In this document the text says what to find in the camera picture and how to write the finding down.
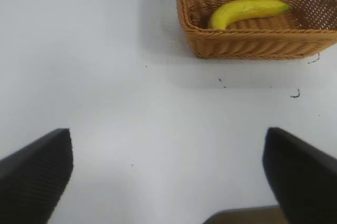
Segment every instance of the brown object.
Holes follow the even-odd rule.
[[[299,59],[337,43],[337,0],[281,0],[291,11],[274,18],[207,29],[212,13],[234,0],[176,0],[192,51],[207,59]]]
[[[241,209],[215,214],[204,224],[288,224],[279,207]]]

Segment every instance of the white table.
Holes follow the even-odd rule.
[[[337,157],[336,53],[200,60],[175,0],[0,0],[0,157],[71,128],[75,169],[51,224],[199,224],[275,204],[269,126]]]

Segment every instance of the brown basket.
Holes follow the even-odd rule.
[[[298,59],[337,43],[337,0],[282,0],[291,11],[207,29],[211,14],[233,0],[176,0],[192,51],[208,59]]]

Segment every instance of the woven basket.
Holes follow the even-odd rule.
[[[233,0],[176,0],[192,51],[207,59],[298,59],[337,43],[337,0],[281,0],[291,11],[274,18],[207,29],[211,14]]]

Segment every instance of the white surface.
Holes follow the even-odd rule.
[[[0,0],[0,157],[71,128],[75,169],[51,224],[197,224],[274,204],[269,126],[337,157],[336,52],[199,60],[175,0]]]

